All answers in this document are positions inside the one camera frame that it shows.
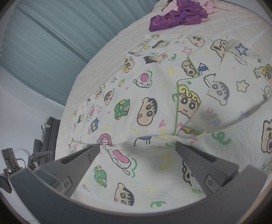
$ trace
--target cartoon print fabric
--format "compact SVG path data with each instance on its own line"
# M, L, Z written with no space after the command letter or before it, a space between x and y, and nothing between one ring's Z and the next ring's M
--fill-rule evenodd
M74 193L93 207L156 212L204 198L176 141L272 173L272 64L230 35L146 35L84 100L66 148L101 145Z

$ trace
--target purple satin garment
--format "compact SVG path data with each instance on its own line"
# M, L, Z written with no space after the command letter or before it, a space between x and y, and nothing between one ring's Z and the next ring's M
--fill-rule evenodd
M151 18L149 31L160 31L173 28L178 25L200 24L202 18L207 18L206 10L200 6L199 2L191 0L176 0L178 10L171 10L164 16L154 16Z

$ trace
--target teal curtain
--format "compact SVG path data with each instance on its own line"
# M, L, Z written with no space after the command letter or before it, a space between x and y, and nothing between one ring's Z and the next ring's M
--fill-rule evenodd
M20 0L4 33L0 65L62 105L89 60L158 0Z

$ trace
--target pink blanket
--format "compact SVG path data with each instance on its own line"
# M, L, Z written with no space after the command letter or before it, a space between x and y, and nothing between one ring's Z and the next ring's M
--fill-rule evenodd
M217 13L220 9L226 10L223 8L216 7L216 4L213 0L191 0L194 2L199 2L200 6L206 10L207 14L213 14ZM178 6L176 4L176 0L173 0L171 3L168 4L167 7L161 12L161 16L165 15L166 13L169 13L171 10L177 11Z

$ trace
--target bed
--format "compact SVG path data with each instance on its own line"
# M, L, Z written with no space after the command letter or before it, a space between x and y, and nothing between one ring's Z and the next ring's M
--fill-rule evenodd
M178 26L154 32L156 34L197 34L205 37L220 37L224 34L236 36L249 44L254 50L272 64L272 26L253 12L226 2L216 1L216 5L229 11L219 11L210 15L210 20L198 25ZM79 104L86 101L111 75L123 65L125 53L133 50L149 32L150 18L160 14L161 7L154 9L140 20L121 31L108 42L77 76L60 122L55 158L68 155L72 129L73 111L82 108Z

